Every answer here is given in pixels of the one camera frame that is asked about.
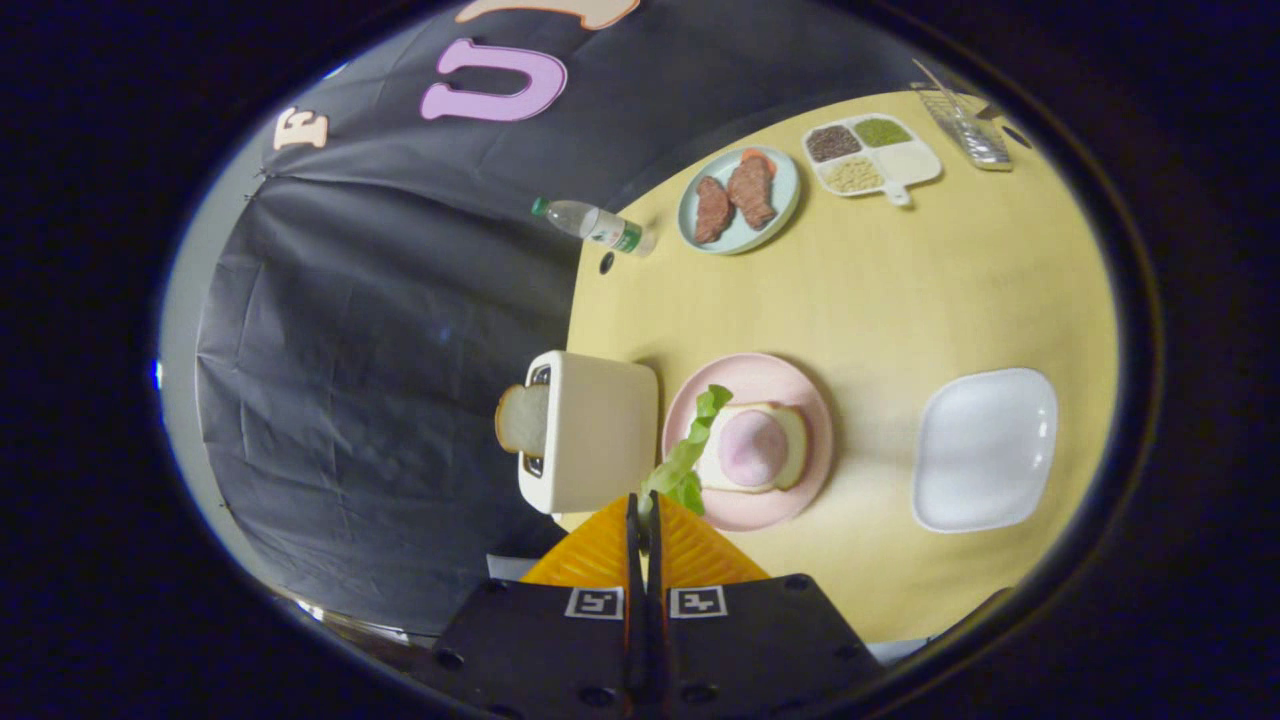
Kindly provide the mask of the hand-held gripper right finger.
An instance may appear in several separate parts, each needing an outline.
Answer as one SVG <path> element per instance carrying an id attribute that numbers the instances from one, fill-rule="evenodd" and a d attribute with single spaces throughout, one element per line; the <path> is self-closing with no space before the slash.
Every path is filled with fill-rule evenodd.
<path id="1" fill-rule="evenodd" d="M 663 495 L 648 533 L 649 717 L 822 715 L 884 675 L 813 577 L 772 577 Z"/>

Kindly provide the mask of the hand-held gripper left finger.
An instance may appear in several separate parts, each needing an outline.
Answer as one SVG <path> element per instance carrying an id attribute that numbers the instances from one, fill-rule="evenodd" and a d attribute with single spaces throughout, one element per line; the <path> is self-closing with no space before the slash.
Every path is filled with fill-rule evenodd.
<path id="1" fill-rule="evenodd" d="M 631 719 L 649 678 L 636 506 L 618 498 L 566 536 L 547 582 L 471 593 L 431 650 L 431 687 L 503 719 Z"/>

